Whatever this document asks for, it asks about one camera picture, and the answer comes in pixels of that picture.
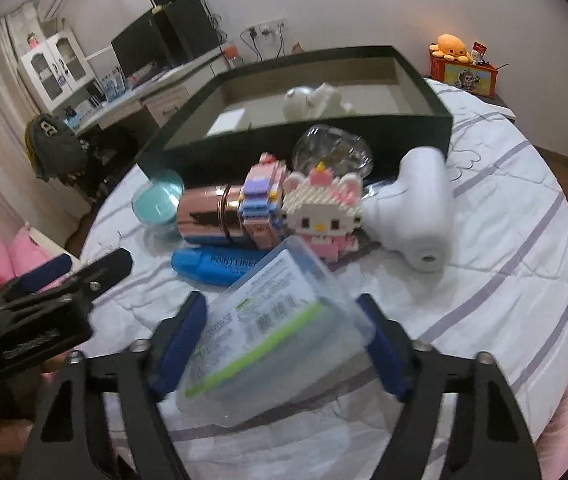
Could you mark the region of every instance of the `glass cabinet door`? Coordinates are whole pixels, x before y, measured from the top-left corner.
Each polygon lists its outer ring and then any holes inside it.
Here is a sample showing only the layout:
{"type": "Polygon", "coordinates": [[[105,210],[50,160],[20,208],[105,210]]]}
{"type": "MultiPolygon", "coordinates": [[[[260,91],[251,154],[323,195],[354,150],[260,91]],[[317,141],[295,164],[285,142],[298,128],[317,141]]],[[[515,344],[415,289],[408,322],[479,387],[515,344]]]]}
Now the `glass cabinet door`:
{"type": "Polygon", "coordinates": [[[35,70],[49,99],[53,101],[59,97],[63,90],[58,81],[60,78],[58,67],[51,67],[43,54],[35,54],[30,60],[30,64],[33,70],[35,70]]]}
{"type": "Polygon", "coordinates": [[[75,81],[79,81],[82,77],[86,76],[86,70],[84,70],[68,38],[58,38],[55,42],[55,46],[61,56],[58,61],[66,76],[71,77],[75,81]]]}

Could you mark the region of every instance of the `round table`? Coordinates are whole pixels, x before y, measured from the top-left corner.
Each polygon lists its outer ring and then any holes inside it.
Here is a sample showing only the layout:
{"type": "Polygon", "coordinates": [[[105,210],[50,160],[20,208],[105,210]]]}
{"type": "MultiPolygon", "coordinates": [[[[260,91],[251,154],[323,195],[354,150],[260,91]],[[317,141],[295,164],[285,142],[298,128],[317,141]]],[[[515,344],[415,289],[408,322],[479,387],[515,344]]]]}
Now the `round table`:
{"type": "MultiPolygon", "coordinates": [[[[547,425],[568,384],[568,203],[535,148],[506,118],[461,90],[429,81],[454,115],[448,170],[454,193],[454,248],[443,272],[420,274],[398,253],[377,248],[334,272],[356,298],[369,292],[412,338],[443,353],[494,354],[532,438],[547,425]]],[[[171,269],[176,244],[140,225],[130,201],[147,182],[135,167],[97,215],[82,251],[87,263],[116,247],[130,251],[132,275],[95,302],[88,355],[148,337],[196,286],[171,269]]],[[[454,396],[445,396],[424,478],[437,478],[454,396]]],[[[193,479],[368,479],[401,405],[386,394],[363,353],[291,405],[240,428],[199,426],[160,405],[193,479]]],[[[126,452],[116,399],[107,399],[112,436],[126,452]]]]}

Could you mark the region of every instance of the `teal lid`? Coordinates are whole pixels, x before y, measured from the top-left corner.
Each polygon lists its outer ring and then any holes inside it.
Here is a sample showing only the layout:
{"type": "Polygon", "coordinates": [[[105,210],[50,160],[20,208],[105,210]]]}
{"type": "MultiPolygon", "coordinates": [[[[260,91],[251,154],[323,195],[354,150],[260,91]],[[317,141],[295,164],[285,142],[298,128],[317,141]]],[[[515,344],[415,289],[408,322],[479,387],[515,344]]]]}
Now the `teal lid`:
{"type": "Polygon", "coordinates": [[[184,183],[174,171],[166,171],[157,180],[146,184],[133,197],[133,212],[139,221],[165,226],[175,221],[184,183]]]}

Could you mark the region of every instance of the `orange octopus plush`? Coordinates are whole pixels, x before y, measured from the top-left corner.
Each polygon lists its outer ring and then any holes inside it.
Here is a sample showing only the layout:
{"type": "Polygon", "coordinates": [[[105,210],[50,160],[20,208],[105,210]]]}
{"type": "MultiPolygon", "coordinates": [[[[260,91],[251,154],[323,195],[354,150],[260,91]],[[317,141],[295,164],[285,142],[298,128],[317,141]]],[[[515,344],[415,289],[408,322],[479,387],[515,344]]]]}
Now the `orange octopus plush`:
{"type": "Polygon", "coordinates": [[[430,45],[430,52],[433,56],[443,57],[446,61],[472,63],[464,41],[452,34],[442,34],[437,38],[437,44],[430,45]]]}

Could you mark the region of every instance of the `gray backpack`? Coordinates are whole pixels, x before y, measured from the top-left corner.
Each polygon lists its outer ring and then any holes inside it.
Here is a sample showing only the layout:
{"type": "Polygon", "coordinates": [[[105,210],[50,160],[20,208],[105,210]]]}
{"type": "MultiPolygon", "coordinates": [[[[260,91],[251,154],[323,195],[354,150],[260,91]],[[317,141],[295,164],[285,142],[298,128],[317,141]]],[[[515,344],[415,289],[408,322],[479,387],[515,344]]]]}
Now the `gray backpack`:
{"type": "Polygon", "coordinates": [[[29,123],[26,136],[37,178],[48,182],[52,177],[66,182],[86,169],[88,156],[80,140],[58,118],[50,114],[36,116],[29,123]]]}

